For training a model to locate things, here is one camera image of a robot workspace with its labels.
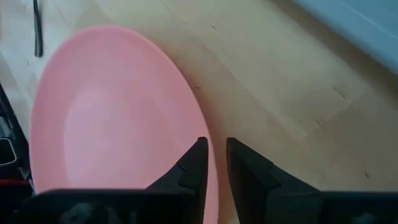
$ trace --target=plate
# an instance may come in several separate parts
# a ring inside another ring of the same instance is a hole
[[[29,140],[35,191],[143,189],[200,136],[210,140],[200,107],[166,54],[133,30],[92,27],[62,44],[42,74]],[[205,223],[217,219],[209,141]]]

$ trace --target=pink plate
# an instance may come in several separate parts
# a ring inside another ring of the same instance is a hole
[[[199,105],[172,61],[133,30],[93,27],[62,44],[40,80],[30,130],[35,191],[142,189],[200,136],[210,139]],[[217,219],[209,141],[205,223]]]

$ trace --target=floor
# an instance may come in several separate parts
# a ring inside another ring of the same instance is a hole
[[[289,0],[0,1],[0,82],[26,135],[43,67],[80,29],[119,24],[155,42],[189,82],[215,145],[221,222],[236,223],[226,178],[233,136],[323,190],[396,190],[394,74]]]

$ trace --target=wooden floor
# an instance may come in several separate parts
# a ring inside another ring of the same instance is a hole
[[[55,49],[96,24],[131,27],[188,80],[208,123],[221,221],[236,222],[225,140],[233,136],[320,189],[398,189],[395,76],[289,0],[0,0],[0,82],[29,130],[37,83]]]

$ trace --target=black cable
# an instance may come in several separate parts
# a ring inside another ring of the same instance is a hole
[[[35,17],[35,56],[41,57],[43,56],[42,20],[40,18],[37,0],[33,0],[33,10]]]

